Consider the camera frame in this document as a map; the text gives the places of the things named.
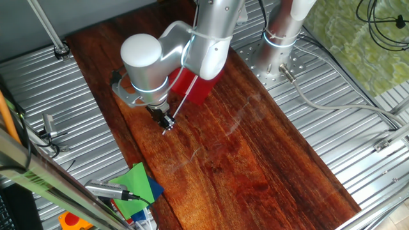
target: dark wooden surface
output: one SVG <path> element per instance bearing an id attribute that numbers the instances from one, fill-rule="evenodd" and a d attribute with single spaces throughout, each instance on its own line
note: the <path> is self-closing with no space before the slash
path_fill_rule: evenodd
<path id="1" fill-rule="evenodd" d="M 72 53 L 129 165 L 143 162 L 164 188 L 161 229 L 335 229 L 360 208 L 240 57 L 201 106 L 186 102 L 162 135 L 145 108 L 109 87 L 120 47 L 136 33 L 159 37 L 192 23 L 185 1 L 153 4 L 67 37 Z M 170 96 L 173 111 L 181 98 Z"/>

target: metal pole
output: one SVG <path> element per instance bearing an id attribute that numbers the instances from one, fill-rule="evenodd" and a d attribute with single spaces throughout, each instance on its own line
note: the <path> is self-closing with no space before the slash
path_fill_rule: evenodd
<path id="1" fill-rule="evenodd" d="M 359 230 L 372 223 L 373 220 L 380 218 L 409 197 L 409 182 L 406 182 L 398 191 L 392 191 L 391 193 L 380 198 L 377 204 L 368 206 L 358 212 L 336 230 Z"/>
<path id="2" fill-rule="evenodd" d="M 28 172 L 5 170 L 1 174 L 100 229 L 132 229 L 50 157 L 35 152 Z M 27 149 L 0 129 L 0 164 L 25 165 L 26 160 Z"/>
<path id="3" fill-rule="evenodd" d="M 393 115 L 399 115 L 401 112 L 405 111 L 409 107 L 409 96 L 403 99 L 399 104 L 397 104 L 390 113 Z"/>
<path id="4" fill-rule="evenodd" d="M 57 50 L 60 52 L 66 52 L 65 46 L 63 42 L 59 39 L 58 34 L 54 30 L 51 22 L 45 15 L 43 8 L 40 6 L 37 0 L 27 0 L 30 6 L 32 7 L 33 11 L 36 13 L 38 20 L 40 20 L 41 24 L 43 25 L 45 31 L 49 34 L 53 44 L 56 46 Z"/>

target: green paper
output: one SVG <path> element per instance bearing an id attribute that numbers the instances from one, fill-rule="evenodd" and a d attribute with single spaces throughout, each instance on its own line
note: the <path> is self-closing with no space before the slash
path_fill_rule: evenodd
<path id="1" fill-rule="evenodd" d="M 145 169 L 142 163 L 134 164 L 134 167 L 122 176 L 109 181 L 111 183 L 119 183 L 126 185 L 128 190 L 134 195 L 140 196 L 141 198 L 153 203 L 155 200 L 153 198 L 152 190 L 149 185 L 148 177 L 146 175 Z M 115 199 L 116 206 L 122 212 L 125 219 L 130 219 L 130 216 L 143 210 L 148 206 L 143 201 L 131 200 L 122 201 Z"/>

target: ribbed metal sheet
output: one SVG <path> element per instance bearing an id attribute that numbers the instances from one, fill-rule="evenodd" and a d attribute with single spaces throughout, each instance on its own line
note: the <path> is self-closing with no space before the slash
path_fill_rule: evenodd
<path id="1" fill-rule="evenodd" d="M 36 130 L 43 128 L 42 113 L 54 116 L 56 127 L 67 135 L 56 144 L 70 147 L 56 162 L 82 184 L 108 180 L 128 171 L 128 166 L 101 114 L 74 58 L 59 61 L 52 47 L 0 65 L 0 74 L 26 118 Z M 57 229 L 64 210 L 35 195 L 44 229 Z"/>
<path id="2" fill-rule="evenodd" d="M 377 96 L 375 99 L 385 108 L 390 111 L 393 107 L 397 106 L 398 103 L 402 102 L 403 99 L 409 96 L 409 81 L 406 81 L 393 89 L 390 89 L 381 95 Z M 409 109 L 403 111 L 399 114 L 399 117 L 405 122 L 409 122 Z"/>
<path id="3" fill-rule="evenodd" d="M 264 1 L 267 14 L 277 2 Z M 264 24 L 258 0 L 247 0 L 245 5 L 249 21 L 236 27 L 232 39 L 232 47 L 237 52 L 261 38 Z M 323 51 L 304 41 L 298 41 L 296 45 L 327 57 Z M 297 55 L 307 68 L 297 76 L 307 98 L 320 105 L 367 104 L 367 100 L 357 93 L 358 86 L 353 80 L 340 76 L 317 57 L 300 50 Z M 390 135 L 390 126 L 377 113 L 364 109 L 314 109 L 299 97 L 288 81 L 277 83 L 268 92 L 361 208 L 387 196 L 409 180 L 409 150 L 403 141 L 379 153 L 373 148 Z M 404 83 L 383 94 L 384 101 L 378 101 L 390 110 L 408 95 L 409 84 Z M 408 112 L 401 117 L 409 121 Z"/>

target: red block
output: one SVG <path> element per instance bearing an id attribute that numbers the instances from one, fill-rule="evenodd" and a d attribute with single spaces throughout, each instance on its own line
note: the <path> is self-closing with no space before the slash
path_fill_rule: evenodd
<path id="1" fill-rule="evenodd" d="M 169 82 L 171 84 L 174 81 L 174 79 L 178 76 L 179 71 L 180 68 L 177 68 L 169 75 Z M 186 99 L 197 105 L 201 105 L 223 74 L 224 70 L 220 71 L 220 73 L 212 80 L 203 80 L 202 78 L 198 77 Z M 195 76 L 196 75 L 192 73 L 190 70 L 184 68 L 178 81 L 172 87 L 172 91 L 179 94 L 180 96 L 185 96 L 186 91 L 189 88 L 190 83 L 192 83 Z"/>

